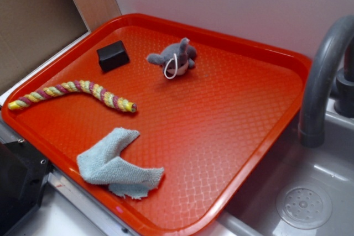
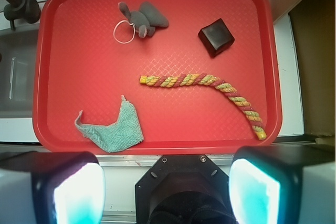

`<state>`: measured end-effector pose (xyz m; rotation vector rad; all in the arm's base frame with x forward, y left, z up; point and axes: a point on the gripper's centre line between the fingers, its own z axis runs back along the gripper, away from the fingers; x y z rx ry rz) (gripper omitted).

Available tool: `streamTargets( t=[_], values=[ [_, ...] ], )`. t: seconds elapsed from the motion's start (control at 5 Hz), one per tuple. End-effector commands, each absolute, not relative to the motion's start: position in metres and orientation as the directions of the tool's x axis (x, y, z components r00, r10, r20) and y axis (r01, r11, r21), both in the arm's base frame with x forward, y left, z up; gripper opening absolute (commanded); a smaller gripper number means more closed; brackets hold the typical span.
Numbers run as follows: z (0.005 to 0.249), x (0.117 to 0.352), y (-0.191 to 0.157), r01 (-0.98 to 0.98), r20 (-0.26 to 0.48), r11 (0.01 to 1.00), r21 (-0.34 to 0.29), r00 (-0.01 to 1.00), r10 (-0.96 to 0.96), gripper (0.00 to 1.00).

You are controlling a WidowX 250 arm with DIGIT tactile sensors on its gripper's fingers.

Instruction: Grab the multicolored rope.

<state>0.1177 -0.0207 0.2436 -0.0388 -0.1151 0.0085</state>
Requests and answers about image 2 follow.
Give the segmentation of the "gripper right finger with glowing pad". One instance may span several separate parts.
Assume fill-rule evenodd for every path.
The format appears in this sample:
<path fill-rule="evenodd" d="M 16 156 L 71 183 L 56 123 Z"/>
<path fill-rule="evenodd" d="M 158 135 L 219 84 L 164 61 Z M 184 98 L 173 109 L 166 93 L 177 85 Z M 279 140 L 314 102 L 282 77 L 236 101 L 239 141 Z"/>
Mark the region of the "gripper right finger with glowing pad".
<path fill-rule="evenodd" d="M 335 223 L 335 148 L 241 147 L 229 197 L 238 223 Z"/>

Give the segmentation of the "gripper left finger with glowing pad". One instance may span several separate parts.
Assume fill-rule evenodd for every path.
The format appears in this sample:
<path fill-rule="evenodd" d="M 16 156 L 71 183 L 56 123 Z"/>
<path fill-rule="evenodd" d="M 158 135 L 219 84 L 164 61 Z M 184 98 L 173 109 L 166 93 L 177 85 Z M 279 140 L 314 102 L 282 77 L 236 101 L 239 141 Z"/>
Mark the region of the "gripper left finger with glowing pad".
<path fill-rule="evenodd" d="M 105 198 L 93 153 L 1 153 L 1 223 L 100 223 Z"/>

